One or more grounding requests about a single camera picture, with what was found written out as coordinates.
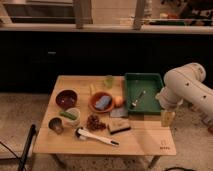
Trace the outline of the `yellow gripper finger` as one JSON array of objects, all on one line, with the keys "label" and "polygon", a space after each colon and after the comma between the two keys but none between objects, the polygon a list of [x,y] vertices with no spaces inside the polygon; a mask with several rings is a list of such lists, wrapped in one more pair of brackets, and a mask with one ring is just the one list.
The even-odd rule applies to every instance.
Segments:
[{"label": "yellow gripper finger", "polygon": [[175,112],[163,110],[161,112],[161,125],[163,127],[168,127],[175,117]]}]

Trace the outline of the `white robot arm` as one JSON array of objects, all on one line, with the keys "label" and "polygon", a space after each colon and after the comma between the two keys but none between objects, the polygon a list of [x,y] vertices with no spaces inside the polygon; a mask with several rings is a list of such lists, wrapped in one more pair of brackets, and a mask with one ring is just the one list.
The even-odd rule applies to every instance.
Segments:
[{"label": "white robot arm", "polygon": [[203,83],[205,78],[206,70],[199,63],[167,71],[163,78],[165,86],[156,95],[163,112],[174,112],[186,100],[204,113],[203,123],[212,127],[213,89]]}]

